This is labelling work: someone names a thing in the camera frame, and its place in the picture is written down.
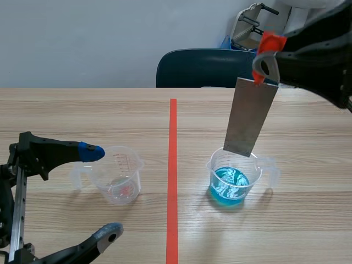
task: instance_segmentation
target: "red tape line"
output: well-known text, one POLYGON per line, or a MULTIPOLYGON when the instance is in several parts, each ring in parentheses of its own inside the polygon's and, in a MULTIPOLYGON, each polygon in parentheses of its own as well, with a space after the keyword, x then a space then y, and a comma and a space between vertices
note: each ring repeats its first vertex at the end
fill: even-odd
POLYGON ((177 100, 170 100, 166 264, 178 264, 177 100))

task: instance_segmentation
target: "wood grain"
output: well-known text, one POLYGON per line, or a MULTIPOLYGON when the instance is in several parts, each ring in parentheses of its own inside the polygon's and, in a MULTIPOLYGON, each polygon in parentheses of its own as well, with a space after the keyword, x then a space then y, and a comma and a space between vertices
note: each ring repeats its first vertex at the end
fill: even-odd
POLYGON ((22 131, 103 147, 125 145, 145 161, 135 203, 113 206, 70 164, 28 182, 25 241, 43 257, 108 222, 125 233, 94 263, 165 263, 169 99, 178 99, 179 263, 352 263, 352 115, 299 89, 282 89, 255 146, 274 157, 242 206, 217 206, 205 164, 223 145, 232 89, 0 89, 0 161, 22 131))

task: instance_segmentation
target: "blue liquid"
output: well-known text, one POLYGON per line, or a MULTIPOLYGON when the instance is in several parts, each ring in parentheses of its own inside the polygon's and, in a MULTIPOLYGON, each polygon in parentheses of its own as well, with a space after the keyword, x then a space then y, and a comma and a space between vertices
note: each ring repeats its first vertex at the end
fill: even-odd
MULTIPOLYGON (((249 185, 247 177, 238 169, 224 167, 217 169, 215 173, 220 179, 229 184, 234 184, 237 186, 249 185)), ((224 205, 236 205, 243 202, 245 196, 241 196, 246 194, 247 191, 248 188, 236 188, 229 186, 218 180, 215 176, 212 178, 210 183, 210 193, 218 202, 224 205)))

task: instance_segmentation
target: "measuring cup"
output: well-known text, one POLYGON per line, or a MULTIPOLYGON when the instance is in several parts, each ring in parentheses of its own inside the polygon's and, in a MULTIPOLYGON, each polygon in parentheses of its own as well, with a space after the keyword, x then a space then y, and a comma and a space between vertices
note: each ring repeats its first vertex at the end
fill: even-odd
POLYGON ((269 188, 278 184, 281 171, 273 158, 250 157, 219 148, 206 164, 210 171, 209 190, 224 205, 236 205, 244 201, 263 173, 269 174, 269 188))
POLYGON ((139 171, 143 166, 134 150, 124 146, 108 147, 99 161, 75 162, 70 178, 74 188, 81 189, 81 174, 88 174, 108 202, 123 205, 137 198, 141 190, 139 171))

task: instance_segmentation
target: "chair backrest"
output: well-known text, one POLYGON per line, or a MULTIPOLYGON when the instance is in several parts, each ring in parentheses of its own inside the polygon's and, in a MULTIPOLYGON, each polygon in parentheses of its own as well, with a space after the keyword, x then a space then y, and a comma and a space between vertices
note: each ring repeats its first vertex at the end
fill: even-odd
POLYGON ((173 51, 159 62, 156 87, 235 88, 237 77, 253 80, 252 61, 255 56, 253 52, 227 49, 173 51))

